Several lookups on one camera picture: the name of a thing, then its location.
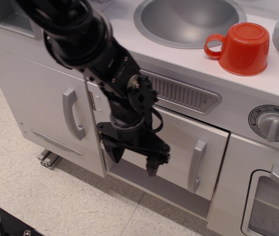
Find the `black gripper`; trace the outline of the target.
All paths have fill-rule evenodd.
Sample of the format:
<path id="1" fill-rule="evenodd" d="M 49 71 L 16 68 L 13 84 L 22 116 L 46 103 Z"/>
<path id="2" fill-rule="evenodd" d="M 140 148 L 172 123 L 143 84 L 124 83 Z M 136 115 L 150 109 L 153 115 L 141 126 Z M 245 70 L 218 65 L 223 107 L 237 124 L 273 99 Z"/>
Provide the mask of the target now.
<path id="1" fill-rule="evenodd" d="M 150 177 L 156 176 L 159 165 L 168 163 L 170 146 L 141 122 L 121 128 L 111 122 L 97 124 L 100 138 L 109 157 L 119 163 L 126 149 L 147 157 L 146 168 Z"/>

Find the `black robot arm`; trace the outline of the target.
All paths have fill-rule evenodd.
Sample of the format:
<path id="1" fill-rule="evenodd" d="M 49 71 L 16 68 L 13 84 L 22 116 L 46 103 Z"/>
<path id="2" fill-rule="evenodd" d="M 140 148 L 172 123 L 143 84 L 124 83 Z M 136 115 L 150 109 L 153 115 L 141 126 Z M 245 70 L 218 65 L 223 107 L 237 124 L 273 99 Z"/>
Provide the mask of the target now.
<path id="1" fill-rule="evenodd" d="M 110 121 L 97 124 L 105 150 L 119 162 L 126 149 L 146 156 L 154 177 L 169 161 L 170 147 L 153 128 L 157 91 L 113 37 L 109 20 L 86 0 L 20 0 L 18 5 L 44 31 L 47 51 L 60 65 L 98 84 L 111 109 Z"/>

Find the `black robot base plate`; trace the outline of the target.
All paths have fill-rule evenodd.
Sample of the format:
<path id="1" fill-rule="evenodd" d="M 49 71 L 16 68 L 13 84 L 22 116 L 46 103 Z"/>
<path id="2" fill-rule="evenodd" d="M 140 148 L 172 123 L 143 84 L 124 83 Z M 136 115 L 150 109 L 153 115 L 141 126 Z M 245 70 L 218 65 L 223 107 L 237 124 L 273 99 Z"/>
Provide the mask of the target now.
<path id="1" fill-rule="evenodd" d="M 0 208 L 0 236 L 43 236 L 43 234 Z"/>

